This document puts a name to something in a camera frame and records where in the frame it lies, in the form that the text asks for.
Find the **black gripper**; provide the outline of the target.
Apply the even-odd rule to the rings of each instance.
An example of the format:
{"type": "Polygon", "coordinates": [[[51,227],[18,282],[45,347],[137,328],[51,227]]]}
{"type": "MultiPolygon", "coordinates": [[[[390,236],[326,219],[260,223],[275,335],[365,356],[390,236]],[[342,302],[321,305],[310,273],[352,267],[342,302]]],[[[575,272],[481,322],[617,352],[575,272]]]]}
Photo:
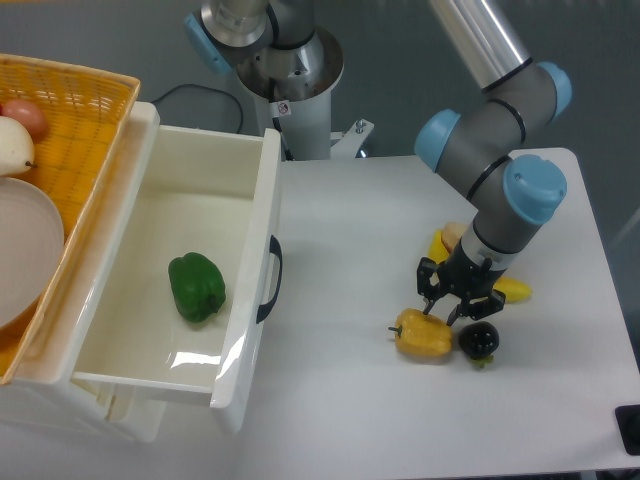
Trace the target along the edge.
{"type": "Polygon", "coordinates": [[[417,267],[417,292],[425,303],[423,314],[431,312],[442,298],[441,292],[459,299],[448,316],[448,326],[452,326],[459,318],[468,317],[478,321],[502,311],[505,294],[494,290],[502,274],[503,271],[493,268],[493,261],[489,258],[483,259],[480,264],[474,263],[461,244],[441,265],[422,257],[417,267]]]}

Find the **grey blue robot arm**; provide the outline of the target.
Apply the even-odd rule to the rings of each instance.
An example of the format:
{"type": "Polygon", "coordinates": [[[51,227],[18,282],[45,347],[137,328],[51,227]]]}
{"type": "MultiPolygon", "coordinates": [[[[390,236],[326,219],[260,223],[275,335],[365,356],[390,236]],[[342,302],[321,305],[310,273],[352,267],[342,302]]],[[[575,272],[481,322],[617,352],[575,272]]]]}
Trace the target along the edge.
{"type": "MultiPolygon", "coordinates": [[[[454,296],[450,322],[479,320],[503,308],[497,280],[566,196],[553,162],[514,150],[566,109],[572,86],[556,65],[533,61],[495,3],[430,7],[486,100],[468,115],[438,112],[416,137],[416,155],[476,209],[445,261],[419,263],[417,290],[427,308],[454,296]]],[[[235,73],[253,95],[260,125],[279,133],[287,159],[325,160],[346,148],[330,139],[344,57],[311,2],[206,1],[184,27],[212,71],[235,73]]]]}

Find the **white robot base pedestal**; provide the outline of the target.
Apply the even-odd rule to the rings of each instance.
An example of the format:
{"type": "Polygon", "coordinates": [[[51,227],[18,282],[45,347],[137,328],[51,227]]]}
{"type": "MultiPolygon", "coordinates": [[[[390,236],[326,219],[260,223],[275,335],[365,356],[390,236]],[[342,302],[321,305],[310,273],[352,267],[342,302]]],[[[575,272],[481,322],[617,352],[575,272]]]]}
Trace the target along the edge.
{"type": "Polygon", "coordinates": [[[332,130],[332,92],[343,71],[342,48],[321,27],[298,48],[269,46],[236,68],[253,98],[259,130],[279,132],[283,158],[289,161],[364,156],[372,122],[358,119],[346,131],[332,130]]]}

